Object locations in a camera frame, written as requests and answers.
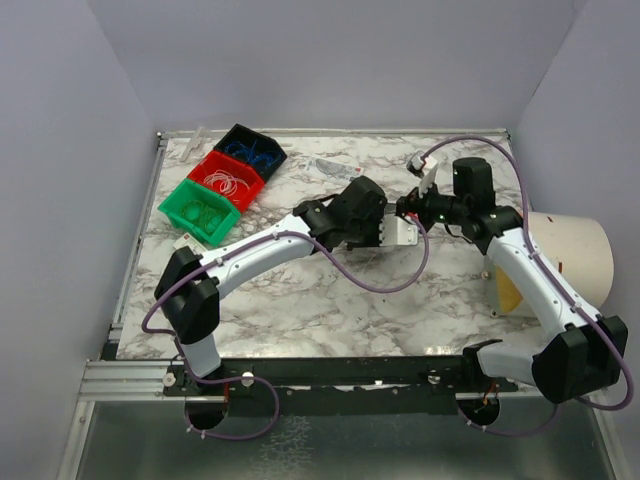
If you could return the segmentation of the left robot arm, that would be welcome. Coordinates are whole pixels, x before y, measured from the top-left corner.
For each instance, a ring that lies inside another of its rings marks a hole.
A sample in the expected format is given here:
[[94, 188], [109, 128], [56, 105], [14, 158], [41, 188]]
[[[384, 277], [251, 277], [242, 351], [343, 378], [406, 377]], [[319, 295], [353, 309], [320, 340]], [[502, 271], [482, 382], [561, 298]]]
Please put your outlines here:
[[213, 332], [220, 301], [249, 280], [291, 260], [317, 252], [380, 245], [387, 205], [382, 188], [361, 176], [339, 194], [302, 202], [268, 229], [228, 247], [196, 254], [175, 251], [154, 291], [173, 328], [181, 355], [195, 376], [204, 378], [222, 360]]

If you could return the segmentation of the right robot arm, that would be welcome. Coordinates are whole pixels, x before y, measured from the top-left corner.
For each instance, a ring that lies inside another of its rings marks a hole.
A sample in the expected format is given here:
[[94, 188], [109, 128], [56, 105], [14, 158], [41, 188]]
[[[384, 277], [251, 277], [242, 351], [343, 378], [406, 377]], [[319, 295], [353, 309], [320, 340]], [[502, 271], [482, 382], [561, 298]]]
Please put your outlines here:
[[539, 352], [491, 340], [469, 349], [485, 377], [504, 377], [538, 388], [554, 404], [578, 399], [618, 382], [628, 338], [625, 323], [605, 317], [579, 295], [535, 246], [527, 222], [499, 206], [492, 168], [477, 157], [453, 163], [453, 192], [421, 183], [396, 203], [399, 216], [414, 214], [426, 229], [455, 225], [515, 285], [547, 340]]

